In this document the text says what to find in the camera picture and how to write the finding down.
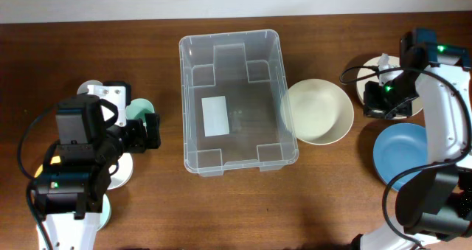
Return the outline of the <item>white small bowl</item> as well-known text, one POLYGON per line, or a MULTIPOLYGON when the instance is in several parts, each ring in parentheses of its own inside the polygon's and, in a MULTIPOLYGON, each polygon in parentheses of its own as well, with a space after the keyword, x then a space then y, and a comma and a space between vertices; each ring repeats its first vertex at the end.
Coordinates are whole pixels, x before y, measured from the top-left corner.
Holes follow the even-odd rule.
POLYGON ((111 183, 109 190, 124 186, 133 174, 133 158, 130 153, 124 153, 117 161, 117 164, 109 168, 111 174, 111 183))

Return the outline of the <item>blue large bowl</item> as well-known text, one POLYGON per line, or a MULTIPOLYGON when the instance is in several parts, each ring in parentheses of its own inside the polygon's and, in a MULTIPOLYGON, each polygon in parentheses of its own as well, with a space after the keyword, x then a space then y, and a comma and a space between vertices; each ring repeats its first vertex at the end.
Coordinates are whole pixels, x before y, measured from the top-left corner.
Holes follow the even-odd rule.
POLYGON ((426 129, 412 123, 398 123, 383 130, 373 147, 373 163, 382 182, 427 162, 426 129))

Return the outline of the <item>mint green plastic cup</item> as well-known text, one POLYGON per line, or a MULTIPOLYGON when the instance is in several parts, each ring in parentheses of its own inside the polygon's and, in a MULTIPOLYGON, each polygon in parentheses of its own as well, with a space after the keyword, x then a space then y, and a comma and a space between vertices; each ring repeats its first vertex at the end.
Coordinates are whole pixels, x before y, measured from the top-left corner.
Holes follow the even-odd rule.
POLYGON ((125 115, 127 120, 132 119, 141 119, 143 121, 143 125, 146 126, 145 115, 146 114, 154 114, 155 109, 153 104, 144 98, 137 98, 131 101, 131 104, 128 105, 125 109, 125 115))

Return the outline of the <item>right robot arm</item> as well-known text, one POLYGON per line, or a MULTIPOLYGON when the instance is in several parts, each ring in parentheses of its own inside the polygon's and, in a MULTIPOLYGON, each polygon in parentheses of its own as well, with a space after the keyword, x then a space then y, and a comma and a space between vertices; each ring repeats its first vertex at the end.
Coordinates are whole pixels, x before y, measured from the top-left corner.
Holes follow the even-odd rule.
POLYGON ((395 216, 357 235, 352 249, 426 249, 429 244, 471 236, 471 58, 465 47, 440 44, 431 29, 416 28, 400 39, 400 65, 371 66, 364 88, 364 116, 409 117, 420 99, 426 125, 427 163, 404 170, 386 185, 382 201, 405 176, 395 216))

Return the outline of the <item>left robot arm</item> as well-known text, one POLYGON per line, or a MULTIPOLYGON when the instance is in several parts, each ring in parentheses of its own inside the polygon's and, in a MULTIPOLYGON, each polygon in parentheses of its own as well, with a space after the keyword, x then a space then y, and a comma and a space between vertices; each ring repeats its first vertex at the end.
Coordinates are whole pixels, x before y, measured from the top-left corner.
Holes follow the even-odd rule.
POLYGON ((113 103, 91 94, 57 104, 59 138, 26 190, 40 249, 92 249, 111 183, 110 167, 124 153, 143 153, 161 144, 158 114, 120 127, 116 117, 103 118, 103 108, 118 112, 113 103))

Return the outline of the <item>pale yellow large bowl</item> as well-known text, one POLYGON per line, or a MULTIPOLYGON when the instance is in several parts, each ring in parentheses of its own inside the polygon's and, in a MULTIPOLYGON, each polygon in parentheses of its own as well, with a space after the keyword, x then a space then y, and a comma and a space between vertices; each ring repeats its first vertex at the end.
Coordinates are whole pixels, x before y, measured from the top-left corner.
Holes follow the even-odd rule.
POLYGON ((282 97, 283 124, 298 140, 311 145, 330 145, 343 139, 354 121, 354 108, 336 84, 307 79, 292 85, 282 97))

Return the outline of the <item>grey plastic cup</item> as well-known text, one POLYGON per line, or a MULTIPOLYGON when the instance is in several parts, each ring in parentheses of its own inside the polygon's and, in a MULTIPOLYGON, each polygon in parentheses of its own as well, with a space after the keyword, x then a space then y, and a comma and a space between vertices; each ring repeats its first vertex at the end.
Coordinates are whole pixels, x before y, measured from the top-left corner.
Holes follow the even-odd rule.
POLYGON ((97 95, 102 87, 103 84, 99 80, 87 80, 79 86, 77 94, 97 95))

